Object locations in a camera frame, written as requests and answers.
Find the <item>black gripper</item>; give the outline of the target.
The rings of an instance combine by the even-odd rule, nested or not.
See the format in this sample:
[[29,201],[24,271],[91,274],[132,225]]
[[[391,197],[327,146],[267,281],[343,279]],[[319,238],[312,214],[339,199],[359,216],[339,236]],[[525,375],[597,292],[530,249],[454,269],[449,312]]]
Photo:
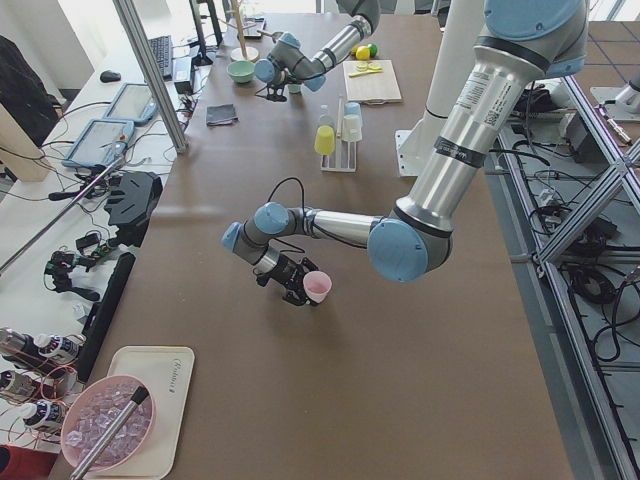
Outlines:
[[279,83],[274,83],[274,82],[267,83],[265,85],[266,99],[267,100],[286,100],[287,97],[284,93],[286,85],[287,85],[286,81],[281,81]]
[[254,266],[257,284],[265,287],[270,280],[274,280],[285,289],[282,299],[294,306],[309,304],[310,300],[303,289],[303,277],[318,270],[319,267],[307,257],[295,262],[281,252],[266,252]]

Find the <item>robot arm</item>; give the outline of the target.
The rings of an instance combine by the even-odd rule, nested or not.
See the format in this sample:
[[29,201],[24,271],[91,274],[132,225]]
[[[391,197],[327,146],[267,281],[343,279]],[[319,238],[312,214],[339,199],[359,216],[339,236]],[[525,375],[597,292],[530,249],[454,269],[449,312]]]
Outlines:
[[351,49],[370,37],[379,25],[380,5],[374,0],[338,1],[352,20],[312,57],[301,50],[301,42],[291,32],[274,32],[274,47],[266,58],[255,63],[254,75],[265,86],[265,98],[272,102],[287,100],[287,85],[304,85],[319,90],[326,74],[345,61]]
[[452,2],[429,90],[443,110],[427,110],[406,139],[423,168],[390,214],[268,202],[231,224],[222,245],[253,267],[258,284],[279,283],[295,305],[311,300],[303,279],[313,264],[272,246],[285,236],[362,248],[391,281],[413,281],[440,267],[452,249],[453,213],[524,89],[583,67],[588,10],[585,1]]

